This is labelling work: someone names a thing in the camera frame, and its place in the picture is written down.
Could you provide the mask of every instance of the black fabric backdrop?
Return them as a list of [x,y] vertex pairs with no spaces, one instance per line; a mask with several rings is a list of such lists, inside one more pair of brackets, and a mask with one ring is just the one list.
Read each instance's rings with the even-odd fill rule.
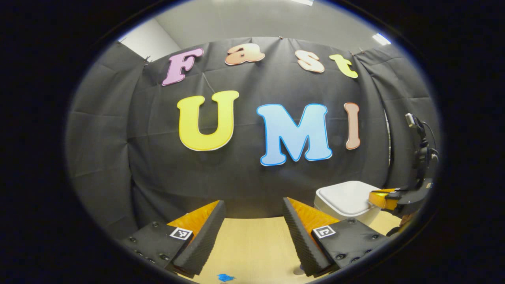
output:
[[[265,58],[226,65],[227,50],[248,42],[258,44]],[[115,44],[77,91],[67,135],[69,173],[92,216],[113,236],[135,231],[133,220],[138,227],[153,219],[170,221],[217,199],[226,202],[227,217],[263,218],[281,215],[282,197],[312,205],[318,188],[348,180],[401,186],[406,183],[415,141],[405,113],[427,121],[438,135],[422,77],[391,45],[352,56],[304,40],[248,37],[176,54],[195,48],[205,53],[195,58],[186,78],[161,86],[171,55],[144,68],[142,58]],[[294,55],[298,49],[318,55],[326,71],[302,69]],[[332,54],[350,60],[359,77],[342,74],[329,59]],[[178,134],[177,102],[204,96],[199,128],[210,134],[217,127],[217,104],[211,97],[223,90],[240,95],[234,101],[233,137],[215,151],[186,148]],[[360,107],[361,145],[351,151],[345,148],[348,127],[343,104],[347,102]],[[256,109],[273,103],[282,104],[296,123],[307,104],[325,105],[333,156],[314,162],[303,157],[294,162],[288,156],[283,165],[262,166],[265,129]],[[391,172],[384,109],[392,135]],[[284,145],[281,149],[287,153]]]

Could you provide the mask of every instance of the light wood surface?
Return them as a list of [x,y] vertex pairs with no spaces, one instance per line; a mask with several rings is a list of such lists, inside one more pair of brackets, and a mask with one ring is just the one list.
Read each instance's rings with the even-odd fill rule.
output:
[[[399,218],[380,212],[370,227],[385,235],[399,222]],[[200,275],[191,280],[220,284],[218,274],[221,273],[235,277],[226,284],[297,284],[315,279],[295,275],[293,271],[299,266],[284,217],[225,218],[207,263]]]

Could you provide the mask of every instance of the letter u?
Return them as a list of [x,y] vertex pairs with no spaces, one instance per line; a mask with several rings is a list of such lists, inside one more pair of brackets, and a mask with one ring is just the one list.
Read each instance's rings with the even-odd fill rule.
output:
[[179,116],[181,142],[195,151],[212,151],[226,145],[233,135],[233,101],[236,98],[238,92],[233,90],[212,95],[212,100],[218,103],[218,127],[212,134],[201,134],[198,128],[198,113],[205,98],[193,96],[180,100],[177,108],[181,112]]

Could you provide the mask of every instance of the letter m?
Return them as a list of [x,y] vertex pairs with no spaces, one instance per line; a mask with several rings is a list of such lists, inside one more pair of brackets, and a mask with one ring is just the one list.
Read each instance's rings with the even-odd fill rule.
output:
[[256,112],[265,121],[266,154],[260,159],[262,165],[276,166],[286,162],[286,155],[281,153],[281,141],[295,162],[300,159],[307,139],[309,149],[305,153],[305,159],[318,161],[331,157],[325,122],[328,109],[325,106],[305,106],[298,125],[282,105],[259,106]]

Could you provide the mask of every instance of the white ceiling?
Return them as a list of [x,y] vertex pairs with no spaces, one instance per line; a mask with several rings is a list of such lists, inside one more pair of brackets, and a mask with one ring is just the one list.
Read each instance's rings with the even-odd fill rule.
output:
[[181,49],[233,37],[282,36],[357,53],[379,30],[323,0],[190,0],[156,16]]

